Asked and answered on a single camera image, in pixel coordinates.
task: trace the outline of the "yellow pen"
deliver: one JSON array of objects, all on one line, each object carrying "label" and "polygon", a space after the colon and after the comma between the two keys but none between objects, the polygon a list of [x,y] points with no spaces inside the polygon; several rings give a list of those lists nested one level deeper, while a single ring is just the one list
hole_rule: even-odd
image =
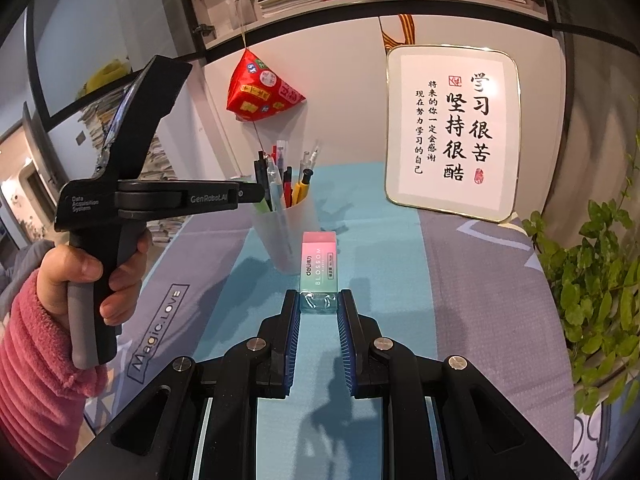
[{"label": "yellow pen", "polygon": [[293,190],[293,203],[294,205],[302,202],[309,193],[309,184],[311,183],[311,177],[313,176],[313,170],[307,168],[302,175],[302,179],[296,184]]}]

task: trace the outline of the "tablecloth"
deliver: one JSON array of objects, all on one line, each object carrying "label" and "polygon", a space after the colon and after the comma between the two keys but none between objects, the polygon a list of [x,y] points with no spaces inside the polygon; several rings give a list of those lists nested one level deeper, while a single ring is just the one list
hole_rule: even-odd
[{"label": "tablecloth", "polygon": [[[338,237],[338,286],[414,353],[466,356],[569,460],[569,362],[526,235],[513,224],[393,205],[383,179],[382,164],[328,166],[313,177],[320,225]],[[118,340],[110,386],[87,407],[95,426],[176,356],[221,356],[279,313],[298,277],[273,269],[251,207],[192,217],[156,263]],[[163,319],[145,357],[149,331]],[[290,397],[258,402],[257,477],[377,478],[380,420],[378,402],[348,395],[335,316],[304,315]]]}]

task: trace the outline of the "pink sleeve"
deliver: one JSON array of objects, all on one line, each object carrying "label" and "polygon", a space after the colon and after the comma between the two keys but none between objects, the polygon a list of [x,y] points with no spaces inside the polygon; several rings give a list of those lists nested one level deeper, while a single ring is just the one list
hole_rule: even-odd
[{"label": "pink sleeve", "polygon": [[85,400],[104,389],[106,372],[74,367],[68,334],[38,300],[37,275],[16,296],[0,342],[0,430],[25,458],[57,478],[74,458]]}]

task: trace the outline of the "silver screw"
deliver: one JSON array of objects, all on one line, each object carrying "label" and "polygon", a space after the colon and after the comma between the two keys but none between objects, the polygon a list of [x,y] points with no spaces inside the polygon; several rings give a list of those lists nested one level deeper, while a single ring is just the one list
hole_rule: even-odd
[{"label": "silver screw", "polygon": [[394,342],[388,337],[379,337],[373,342],[373,346],[378,350],[391,350],[394,346]]},{"label": "silver screw", "polygon": [[252,339],[249,339],[249,341],[246,342],[246,347],[249,350],[251,350],[251,352],[257,352],[258,350],[262,350],[265,346],[267,346],[266,341],[259,337],[254,337]]},{"label": "silver screw", "polygon": [[466,368],[466,359],[459,355],[454,355],[449,358],[449,366],[454,370],[464,370]]},{"label": "silver screw", "polygon": [[189,359],[188,357],[178,357],[177,359],[174,359],[172,367],[174,367],[174,370],[176,372],[183,372],[185,370],[188,370],[189,368],[191,368],[191,359]]}]

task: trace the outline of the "human hand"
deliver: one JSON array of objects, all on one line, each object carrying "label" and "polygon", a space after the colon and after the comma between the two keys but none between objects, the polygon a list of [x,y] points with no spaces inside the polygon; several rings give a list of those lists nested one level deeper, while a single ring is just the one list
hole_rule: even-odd
[{"label": "human hand", "polygon": [[[151,233],[138,240],[136,253],[111,273],[109,287],[113,290],[100,306],[100,315],[110,326],[124,323],[133,316],[146,269],[146,253],[152,243]],[[83,250],[60,245],[45,254],[36,282],[36,293],[49,315],[65,330],[69,330],[67,282],[93,283],[102,276],[102,264]]]}]

